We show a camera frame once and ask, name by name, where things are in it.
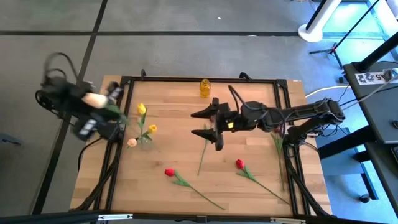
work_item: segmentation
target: yellow liquid bottle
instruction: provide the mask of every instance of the yellow liquid bottle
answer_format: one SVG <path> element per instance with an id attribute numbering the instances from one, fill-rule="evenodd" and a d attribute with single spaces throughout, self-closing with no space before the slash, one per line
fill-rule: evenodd
<path id="1" fill-rule="evenodd" d="M 210 88 L 211 88 L 211 84 L 210 81 L 205 78 L 200 82 L 199 85 L 199 93 L 201 97 L 209 97 L 210 96 Z"/>

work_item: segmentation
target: desk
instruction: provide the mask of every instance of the desk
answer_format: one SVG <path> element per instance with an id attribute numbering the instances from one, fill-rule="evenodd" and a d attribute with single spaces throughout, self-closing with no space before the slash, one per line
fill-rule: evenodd
<path id="1" fill-rule="evenodd" d="M 120 80 L 121 76 L 105 76 L 101 93 L 104 93 L 110 81 Z M 233 109 L 234 101 L 227 88 L 228 84 L 213 82 L 211 97 L 216 96 L 220 102 L 228 102 Z M 301 81 L 288 80 L 287 84 L 291 105 L 306 104 Z M 152 137 L 152 144 L 130 149 L 123 147 L 111 211 L 291 217 L 290 205 L 276 199 L 250 180 L 236 175 L 234 162 L 236 159 L 242 159 L 259 182 L 290 201 L 285 166 L 283 165 L 285 191 L 282 191 L 277 152 L 269 133 L 259 129 L 224 133 L 224 149 L 217 152 L 214 145 L 209 144 L 200 175 L 197 176 L 205 142 L 191 134 L 190 130 L 202 129 L 204 123 L 207 123 L 208 127 L 210 124 L 204 119 L 191 118 L 190 114 L 211 103 L 211 97 L 199 97 L 198 86 L 197 82 L 134 82 L 128 116 L 131 124 L 126 128 L 124 143 L 138 134 L 139 128 L 135 125 L 138 103 L 147 106 L 146 125 L 156 124 L 158 131 Z M 256 100 L 267 106 L 276 106 L 272 85 L 233 83 L 232 86 L 246 101 Z M 97 184 L 105 147 L 106 142 L 100 141 L 85 151 L 70 208 L 79 206 Z M 309 191 L 323 209 L 331 213 L 318 153 L 308 146 L 302 146 L 300 154 Z M 187 187 L 171 183 L 173 178 L 164 174 L 165 168 L 177 169 L 197 190 L 226 210 L 210 204 Z M 105 186 L 100 208 L 104 208 L 107 189 L 108 186 Z M 303 213 L 301 194 L 297 186 L 295 190 L 298 210 Z"/>
<path id="2" fill-rule="evenodd" d="M 396 67 L 398 65 L 394 63 L 378 62 L 370 68 L 369 72 L 380 72 L 382 69 Z M 361 72 L 358 72 L 351 64 L 345 65 L 344 70 L 346 73 L 345 77 L 357 98 L 369 94 L 380 86 L 360 85 L 355 74 Z M 388 84 L 386 88 L 397 85 L 396 83 Z M 364 144 L 366 151 L 357 153 L 356 159 L 359 162 L 372 161 L 391 205 L 398 216 L 398 164 L 390 150 L 391 147 L 398 143 L 398 129 L 392 125 L 392 121 L 398 119 L 398 104 L 395 102 L 397 94 L 398 88 L 376 93 L 367 100 L 360 102 L 359 105 L 369 125 L 331 142 L 319 148 L 319 150 L 322 152 L 320 158 L 324 159 Z M 372 194 L 375 193 L 372 192 L 371 182 L 367 183 L 368 180 L 364 181 L 372 198 Z"/>

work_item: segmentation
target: white stand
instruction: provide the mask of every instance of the white stand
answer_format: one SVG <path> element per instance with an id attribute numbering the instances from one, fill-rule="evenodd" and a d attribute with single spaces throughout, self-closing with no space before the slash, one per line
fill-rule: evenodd
<path id="1" fill-rule="evenodd" d="M 298 28 L 298 35 L 308 42 L 321 41 L 323 37 L 322 29 L 340 2 L 341 0 L 323 0 L 320 4 L 321 8 L 317 9 L 310 20 L 310 27 L 307 29 L 307 24 L 301 25 Z"/>

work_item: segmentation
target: wooden tabletop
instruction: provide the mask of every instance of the wooden tabletop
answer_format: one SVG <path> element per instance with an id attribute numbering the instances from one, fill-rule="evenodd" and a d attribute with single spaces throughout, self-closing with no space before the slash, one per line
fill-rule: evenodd
<path id="1" fill-rule="evenodd" d="M 121 76 L 117 75 L 105 76 L 101 92 L 104 92 L 110 81 L 119 82 L 120 79 Z M 112 211 L 280 217 L 292 215 L 290 205 L 251 180 L 236 174 L 238 170 L 235 160 L 241 159 L 258 182 L 290 203 L 285 165 L 282 161 L 284 179 L 281 182 L 277 151 L 269 133 L 259 129 L 224 132 L 223 150 L 215 151 L 214 144 L 208 144 L 200 175 L 197 174 L 205 140 L 190 131 L 203 129 L 204 124 L 208 127 L 211 124 L 205 119 L 191 118 L 190 114 L 206 108 L 212 97 L 218 97 L 220 103 L 228 102 L 231 109 L 235 110 L 227 85 L 212 83 L 210 97 L 201 98 L 199 83 L 134 82 L 128 116 L 130 125 L 126 128 L 124 144 L 139 134 L 139 127 L 136 125 L 138 103 L 147 107 L 146 128 L 156 124 L 158 129 L 152 135 L 153 142 L 129 149 L 123 147 Z M 234 83 L 233 86 L 245 101 L 256 100 L 267 106 L 276 106 L 270 84 Z M 288 86 L 292 106 L 307 103 L 300 80 L 288 80 Z M 314 139 L 308 138 L 307 142 L 315 145 Z M 100 141 L 85 151 L 71 208 L 79 206 L 97 184 L 105 147 L 106 141 Z M 308 189 L 318 203 L 331 213 L 318 153 L 308 146 L 302 146 L 300 153 Z M 172 181 L 176 178 L 166 176 L 166 168 L 176 169 L 194 188 L 225 210 L 206 201 L 192 189 L 173 184 Z M 107 189 L 108 186 L 104 188 L 101 208 L 104 207 Z M 295 189 L 299 211 L 303 213 L 300 192 L 297 186 Z"/>

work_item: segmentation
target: label sticker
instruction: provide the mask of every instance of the label sticker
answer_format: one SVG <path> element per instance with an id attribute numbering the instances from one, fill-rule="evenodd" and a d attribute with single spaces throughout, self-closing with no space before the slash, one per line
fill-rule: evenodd
<path id="1" fill-rule="evenodd" d="M 355 77 L 360 85 L 376 85 L 388 82 L 383 72 L 359 73 L 355 74 Z M 398 83 L 398 80 L 393 80 L 391 83 Z"/>

